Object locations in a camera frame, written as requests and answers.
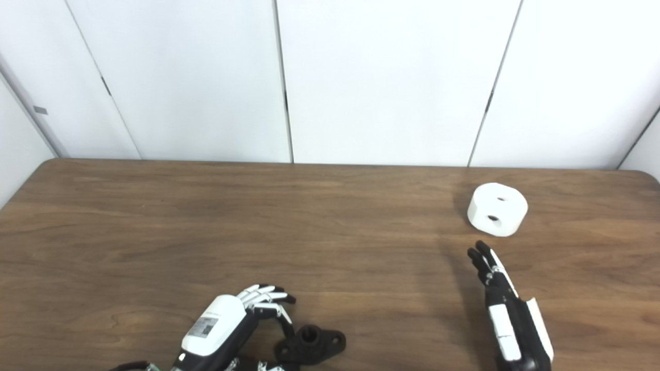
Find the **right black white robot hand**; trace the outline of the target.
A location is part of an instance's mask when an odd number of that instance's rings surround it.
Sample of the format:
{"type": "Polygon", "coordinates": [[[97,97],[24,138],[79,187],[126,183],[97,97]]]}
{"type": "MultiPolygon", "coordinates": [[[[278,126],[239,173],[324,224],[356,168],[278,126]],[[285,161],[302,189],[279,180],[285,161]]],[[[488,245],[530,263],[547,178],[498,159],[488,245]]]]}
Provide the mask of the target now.
{"type": "Polygon", "coordinates": [[[499,370],[551,370],[554,348],[538,301],[523,300],[496,252],[479,240],[467,251],[485,287],[499,370]]]}

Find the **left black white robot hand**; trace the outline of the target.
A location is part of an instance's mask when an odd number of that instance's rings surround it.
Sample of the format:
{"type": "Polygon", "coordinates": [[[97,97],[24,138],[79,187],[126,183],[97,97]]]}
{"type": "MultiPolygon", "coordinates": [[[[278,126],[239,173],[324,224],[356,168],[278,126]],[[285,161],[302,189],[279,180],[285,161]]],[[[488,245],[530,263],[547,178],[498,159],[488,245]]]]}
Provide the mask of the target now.
{"type": "Polygon", "coordinates": [[[262,370],[267,362],[240,356],[260,321],[276,319],[287,338],[295,335],[283,303],[296,298],[275,285],[254,284],[238,294],[221,294],[184,336],[173,370],[262,370]]]}

